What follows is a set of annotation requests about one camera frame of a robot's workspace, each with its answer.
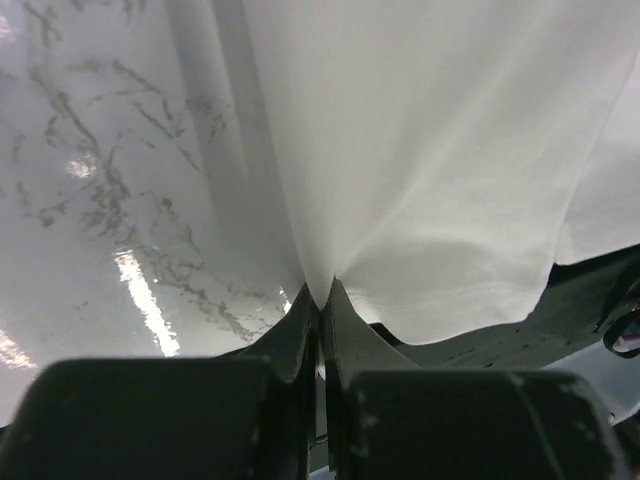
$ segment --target white cloth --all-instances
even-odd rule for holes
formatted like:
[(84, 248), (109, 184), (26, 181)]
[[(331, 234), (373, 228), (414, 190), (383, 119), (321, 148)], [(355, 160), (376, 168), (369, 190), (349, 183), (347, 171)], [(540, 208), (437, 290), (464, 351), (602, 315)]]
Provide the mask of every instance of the white cloth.
[(322, 305), (429, 343), (532, 310), (633, 64), (637, 0), (245, 0)]
[(571, 200), (556, 262), (640, 244), (640, 58), (611, 109)]

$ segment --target black plastic part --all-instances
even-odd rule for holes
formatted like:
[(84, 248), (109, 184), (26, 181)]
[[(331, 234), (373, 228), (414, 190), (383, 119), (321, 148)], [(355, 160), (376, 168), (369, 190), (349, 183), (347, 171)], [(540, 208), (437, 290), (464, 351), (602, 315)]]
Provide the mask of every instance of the black plastic part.
[(340, 480), (632, 478), (604, 409), (571, 375), (418, 369), (358, 317), (339, 281), (321, 337)]
[(237, 357), (56, 364), (8, 430), (0, 478), (307, 478), (317, 321), (305, 288)]
[(640, 310), (640, 261), (626, 267), (616, 279), (602, 305), (596, 330), (637, 310)]
[(625, 359), (635, 358), (640, 355), (640, 348), (636, 348), (628, 352), (619, 352), (614, 348), (615, 343), (627, 328), (632, 324), (637, 324), (638, 322), (640, 322), (640, 311), (633, 311), (616, 319), (613, 325), (609, 327), (602, 337), (602, 343), (604, 343), (607, 350)]
[(617, 424), (614, 431), (631, 469), (636, 477), (640, 478), (640, 415), (636, 414)]

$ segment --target glossy white surface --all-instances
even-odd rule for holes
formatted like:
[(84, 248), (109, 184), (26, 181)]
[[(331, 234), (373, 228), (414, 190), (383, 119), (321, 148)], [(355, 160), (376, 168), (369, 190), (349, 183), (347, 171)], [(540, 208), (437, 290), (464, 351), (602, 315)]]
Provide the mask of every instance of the glossy white surface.
[(0, 425), (55, 360), (220, 354), (297, 291), (268, 168), (243, 176), (270, 149), (257, 82), (213, 25), (209, 2), (0, 0)]

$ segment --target gray marble veining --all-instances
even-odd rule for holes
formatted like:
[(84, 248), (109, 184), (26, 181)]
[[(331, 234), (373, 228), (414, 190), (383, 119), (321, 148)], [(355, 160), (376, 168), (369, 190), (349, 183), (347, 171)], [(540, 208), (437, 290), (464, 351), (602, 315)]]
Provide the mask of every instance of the gray marble veining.
[(0, 424), (53, 361), (220, 354), (295, 293), (226, 234), (260, 105), (194, 92), (168, 4), (0, 0)]

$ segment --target white towel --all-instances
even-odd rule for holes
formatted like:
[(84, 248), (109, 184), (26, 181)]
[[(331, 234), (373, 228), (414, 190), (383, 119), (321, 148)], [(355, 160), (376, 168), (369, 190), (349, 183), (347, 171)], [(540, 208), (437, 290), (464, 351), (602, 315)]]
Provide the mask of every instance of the white towel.
[(640, 244), (640, 58), (611, 110), (571, 199), (556, 262)]
[(407, 343), (522, 320), (640, 37), (637, 0), (245, 0), (293, 238)]

